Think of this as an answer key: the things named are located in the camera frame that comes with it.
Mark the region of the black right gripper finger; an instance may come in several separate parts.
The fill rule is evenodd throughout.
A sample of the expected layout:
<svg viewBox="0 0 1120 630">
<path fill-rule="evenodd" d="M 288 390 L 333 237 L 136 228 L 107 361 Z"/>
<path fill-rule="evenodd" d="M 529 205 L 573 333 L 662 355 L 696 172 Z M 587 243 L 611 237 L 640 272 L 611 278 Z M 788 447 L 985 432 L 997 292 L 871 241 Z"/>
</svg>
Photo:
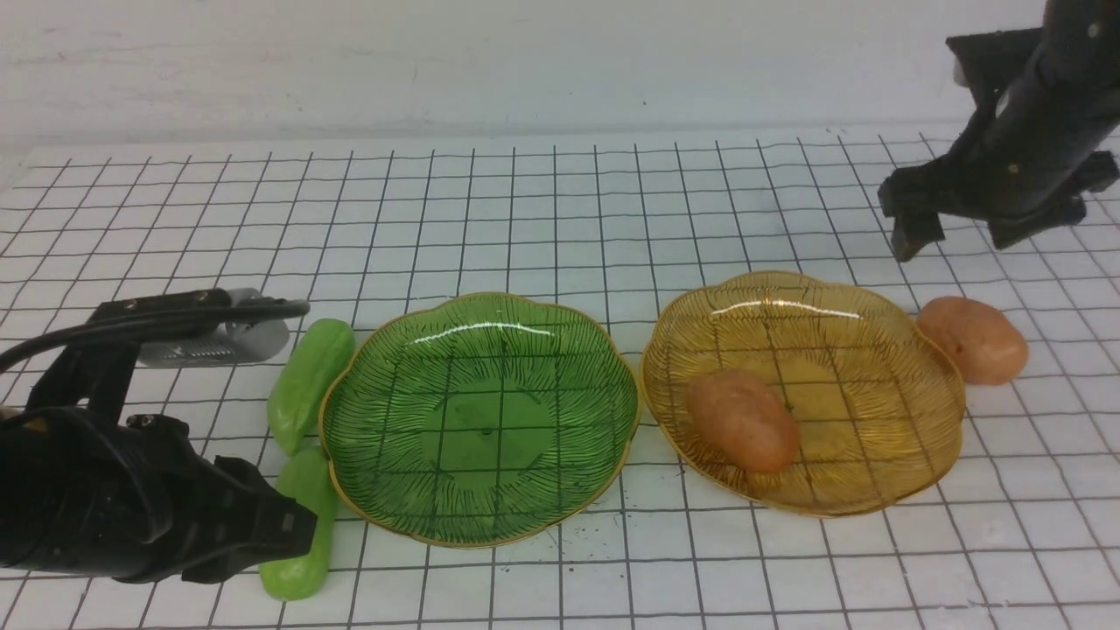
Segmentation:
<svg viewBox="0 0 1120 630">
<path fill-rule="evenodd" d="M 897 263 L 911 262 L 927 245 L 945 240 L 936 212 L 900 212 L 892 217 L 892 254 Z"/>
<path fill-rule="evenodd" d="M 989 235 L 996 250 L 1005 250 L 1053 228 L 1077 226 L 1088 216 L 1082 197 L 1057 197 L 1015 220 L 991 220 Z"/>
</svg>

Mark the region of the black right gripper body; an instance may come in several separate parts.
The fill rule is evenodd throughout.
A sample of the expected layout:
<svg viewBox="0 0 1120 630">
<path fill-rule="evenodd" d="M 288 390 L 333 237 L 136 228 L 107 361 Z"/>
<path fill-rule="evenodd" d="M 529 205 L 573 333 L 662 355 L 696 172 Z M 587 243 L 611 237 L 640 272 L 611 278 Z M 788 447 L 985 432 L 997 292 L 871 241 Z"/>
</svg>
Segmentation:
<svg viewBox="0 0 1120 630">
<path fill-rule="evenodd" d="M 1093 151 L 1068 174 L 998 159 L 965 164 L 948 156 L 892 173 L 878 191 L 884 215 L 900 230 L 941 230 L 948 217 L 1005 230 L 1076 226 L 1088 216 L 1084 194 L 1117 183 L 1116 155 Z"/>
</svg>

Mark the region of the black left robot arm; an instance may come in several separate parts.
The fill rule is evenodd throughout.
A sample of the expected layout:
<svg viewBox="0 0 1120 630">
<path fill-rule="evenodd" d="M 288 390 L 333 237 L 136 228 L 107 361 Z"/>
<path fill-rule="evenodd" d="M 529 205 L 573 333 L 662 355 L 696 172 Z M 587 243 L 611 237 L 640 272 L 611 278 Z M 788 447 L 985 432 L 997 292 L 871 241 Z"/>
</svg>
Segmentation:
<svg viewBox="0 0 1120 630">
<path fill-rule="evenodd" d="M 3 568 L 218 584 L 311 550 L 319 518 L 244 458 L 203 458 L 164 415 L 52 407 L 3 419 Z"/>
</svg>

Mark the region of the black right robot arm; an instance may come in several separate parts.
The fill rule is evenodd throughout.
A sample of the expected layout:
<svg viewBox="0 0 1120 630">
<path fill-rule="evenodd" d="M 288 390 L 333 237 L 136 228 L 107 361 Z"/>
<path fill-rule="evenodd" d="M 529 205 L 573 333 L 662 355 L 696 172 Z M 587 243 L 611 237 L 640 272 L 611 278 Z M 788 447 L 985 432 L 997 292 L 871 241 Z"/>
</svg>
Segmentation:
<svg viewBox="0 0 1120 630">
<path fill-rule="evenodd" d="M 976 112 L 948 152 L 878 189 L 900 263 L 944 239 L 942 216 L 984 222 L 1004 250 L 1076 226 L 1084 194 L 1117 182 L 1101 147 L 1119 123 L 1116 1 L 1049 1 L 1039 28 L 955 36 L 948 48 Z"/>
</svg>

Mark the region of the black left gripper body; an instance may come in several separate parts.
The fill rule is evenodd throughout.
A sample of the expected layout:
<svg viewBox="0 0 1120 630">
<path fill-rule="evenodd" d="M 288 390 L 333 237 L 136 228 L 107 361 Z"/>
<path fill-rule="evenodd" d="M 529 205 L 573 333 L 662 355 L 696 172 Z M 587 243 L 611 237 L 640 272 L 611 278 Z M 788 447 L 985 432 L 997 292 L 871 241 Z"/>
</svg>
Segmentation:
<svg viewBox="0 0 1120 630">
<path fill-rule="evenodd" d="M 131 427 L 153 448 L 148 460 L 171 499 L 171 526 L 144 550 L 132 583 L 181 577 L 218 584 L 240 571 L 304 554 L 298 535 L 315 515 L 284 498 L 245 458 L 203 458 L 187 423 L 136 415 Z"/>
</svg>

